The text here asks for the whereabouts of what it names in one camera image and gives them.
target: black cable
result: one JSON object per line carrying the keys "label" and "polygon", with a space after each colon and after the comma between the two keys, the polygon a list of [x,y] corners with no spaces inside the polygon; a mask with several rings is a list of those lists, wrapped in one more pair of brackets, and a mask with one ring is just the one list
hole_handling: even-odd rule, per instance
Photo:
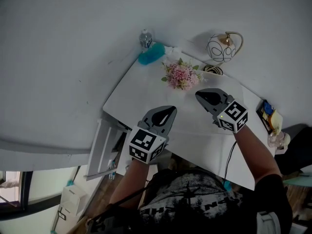
{"label": "black cable", "polygon": [[230,160],[231,160],[231,157],[232,157],[232,153],[233,153],[233,150],[234,150],[234,147],[236,145],[236,141],[234,142],[231,150],[230,150],[230,154],[228,156],[228,160],[226,161],[226,166],[225,166],[225,175],[224,175],[224,180],[223,180],[223,185],[225,183],[225,180],[226,180],[226,174],[228,173],[228,166],[229,166],[229,163],[230,163]]}

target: black sleeve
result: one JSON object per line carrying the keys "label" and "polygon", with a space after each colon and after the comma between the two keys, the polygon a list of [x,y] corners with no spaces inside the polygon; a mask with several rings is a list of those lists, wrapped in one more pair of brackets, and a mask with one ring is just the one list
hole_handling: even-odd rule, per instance
{"label": "black sleeve", "polygon": [[256,184],[254,202],[257,212],[274,212],[278,217],[281,233],[289,233],[293,212],[286,197],[282,178],[279,175],[268,175]]}

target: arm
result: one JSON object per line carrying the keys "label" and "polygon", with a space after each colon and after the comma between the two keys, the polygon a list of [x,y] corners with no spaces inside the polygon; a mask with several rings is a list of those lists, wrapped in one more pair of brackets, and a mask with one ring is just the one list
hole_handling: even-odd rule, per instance
{"label": "arm", "polygon": [[[137,190],[144,188],[148,170],[149,165],[134,159],[131,162],[125,176],[116,187],[109,203],[114,204]],[[120,206],[128,209],[137,209],[141,197],[142,194],[124,202]]]}
{"label": "arm", "polygon": [[274,157],[248,126],[244,126],[237,134],[234,134],[234,136],[253,174],[255,183],[258,183],[267,175],[277,174],[281,176]]}

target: tabletop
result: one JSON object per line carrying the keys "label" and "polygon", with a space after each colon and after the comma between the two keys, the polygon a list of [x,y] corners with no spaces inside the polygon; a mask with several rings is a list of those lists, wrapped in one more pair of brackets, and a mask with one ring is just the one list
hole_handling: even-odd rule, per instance
{"label": "tabletop", "polygon": [[[190,61],[192,65],[199,65],[199,69],[205,65],[183,53],[180,57],[183,61]],[[166,94],[172,88],[161,81],[161,78],[165,76],[161,64],[165,58],[166,56],[147,66],[139,64],[136,60],[104,104],[103,110],[132,128],[148,110],[168,105]],[[203,75],[204,81],[188,91],[185,102],[178,107],[166,149],[199,167],[224,177],[226,161],[235,138],[230,131],[213,125],[212,115],[207,113],[195,98],[196,91],[207,87],[217,87],[234,98],[244,101],[249,109],[247,125],[274,155],[274,149],[267,145],[267,132],[255,112],[261,99],[241,86],[237,80],[225,75],[219,76],[206,72],[203,72]],[[254,189],[253,176],[237,145],[229,163],[226,179],[248,189]]]}

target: plastic bottle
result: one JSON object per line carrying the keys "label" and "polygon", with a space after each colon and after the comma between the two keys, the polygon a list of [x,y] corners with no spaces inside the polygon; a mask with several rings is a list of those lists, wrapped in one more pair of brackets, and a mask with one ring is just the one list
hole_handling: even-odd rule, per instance
{"label": "plastic bottle", "polygon": [[142,52],[144,53],[149,49],[152,44],[152,34],[147,31],[147,29],[143,29],[141,35],[139,36],[140,44],[142,47]]}
{"label": "plastic bottle", "polygon": [[[111,166],[110,166],[110,169],[113,169],[113,168],[116,168],[116,163],[115,163],[115,161],[112,161],[112,164],[111,164]],[[111,179],[111,180],[114,180],[115,175],[116,175],[116,173],[113,172],[113,173],[111,173],[111,174],[108,175],[108,178]]]}

